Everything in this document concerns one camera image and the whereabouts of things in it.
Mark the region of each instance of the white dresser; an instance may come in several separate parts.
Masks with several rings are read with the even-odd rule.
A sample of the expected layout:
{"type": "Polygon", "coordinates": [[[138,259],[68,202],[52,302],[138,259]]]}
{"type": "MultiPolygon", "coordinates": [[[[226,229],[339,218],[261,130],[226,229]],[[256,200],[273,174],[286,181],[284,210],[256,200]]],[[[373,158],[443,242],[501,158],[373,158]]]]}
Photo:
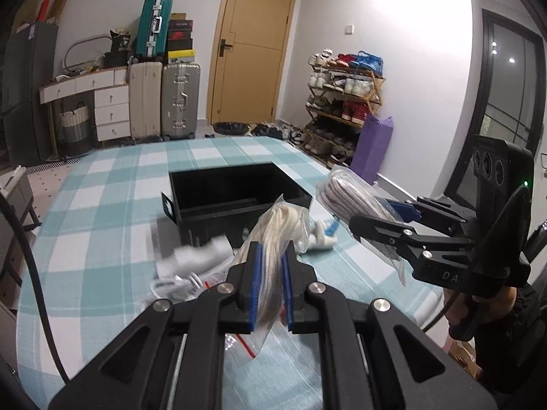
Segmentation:
{"type": "MultiPolygon", "coordinates": [[[[52,101],[94,91],[97,139],[106,141],[129,137],[131,128],[129,127],[129,86],[125,82],[126,73],[127,68],[105,69],[41,87],[40,103],[48,104],[50,130],[55,129],[52,101]]],[[[51,142],[54,153],[57,154],[57,143],[53,133],[51,142]]]]}
{"type": "Polygon", "coordinates": [[[129,85],[95,91],[95,125],[99,141],[129,137],[129,85]]]}

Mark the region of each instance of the wooden door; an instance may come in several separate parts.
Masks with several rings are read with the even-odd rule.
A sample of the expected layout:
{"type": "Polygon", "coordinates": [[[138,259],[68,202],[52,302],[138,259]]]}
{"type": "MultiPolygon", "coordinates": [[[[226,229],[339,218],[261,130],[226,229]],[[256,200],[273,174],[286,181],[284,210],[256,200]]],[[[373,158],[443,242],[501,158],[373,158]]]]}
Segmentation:
{"type": "Polygon", "coordinates": [[[213,123],[272,120],[293,6],[294,0],[226,0],[216,50],[213,123]]]}

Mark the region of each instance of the checkered bedsheet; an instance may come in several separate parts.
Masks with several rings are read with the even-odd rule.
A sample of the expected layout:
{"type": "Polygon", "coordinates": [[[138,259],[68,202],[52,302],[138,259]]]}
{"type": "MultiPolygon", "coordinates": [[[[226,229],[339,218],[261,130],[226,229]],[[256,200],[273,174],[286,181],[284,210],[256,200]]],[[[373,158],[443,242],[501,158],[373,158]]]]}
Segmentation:
{"type": "MultiPolygon", "coordinates": [[[[219,138],[152,143],[97,151],[65,180],[34,244],[45,302],[70,377],[139,314],[155,278],[151,228],[171,197],[169,171],[274,162],[311,194],[328,170],[271,138],[219,138]]],[[[314,219],[330,217],[313,201],[314,219]]],[[[303,256],[319,279],[347,297],[390,299],[417,323],[437,307],[440,289],[382,263],[342,228],[333,251],[303,256]]],[[[18,371],[40,406],[61,388],[39,322],[30,282],[17,317],[18,371]]],[[[275,325],[259,356],[225,375],[224,408],[322,408],[316,335],[294,336],[275,325]]]]}

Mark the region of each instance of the refrigerator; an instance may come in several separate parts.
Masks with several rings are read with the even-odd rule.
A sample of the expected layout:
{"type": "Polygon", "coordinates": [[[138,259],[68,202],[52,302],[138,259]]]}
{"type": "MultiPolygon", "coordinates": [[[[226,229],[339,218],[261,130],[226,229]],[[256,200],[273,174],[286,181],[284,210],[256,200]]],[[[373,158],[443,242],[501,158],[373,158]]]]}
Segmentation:
{"type": "Polygon", "coordinates": [[[2,73],[2,121],[13,166],[44,163],[53,152],[39,88],[53,78],[58,27],[36,22],[12,35],[2,73]]]}

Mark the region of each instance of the teal suitcase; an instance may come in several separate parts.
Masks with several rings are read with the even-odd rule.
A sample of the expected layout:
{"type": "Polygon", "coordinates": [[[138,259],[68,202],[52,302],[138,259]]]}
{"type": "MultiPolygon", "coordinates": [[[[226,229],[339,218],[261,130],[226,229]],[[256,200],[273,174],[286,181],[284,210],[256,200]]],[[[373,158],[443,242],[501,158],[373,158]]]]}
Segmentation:
{"type": "Polygon", "coordinates": [[[145,0],[138,25],[136,53],[146,58],[161,56],[168,39],[173,0],[145,0]]]}

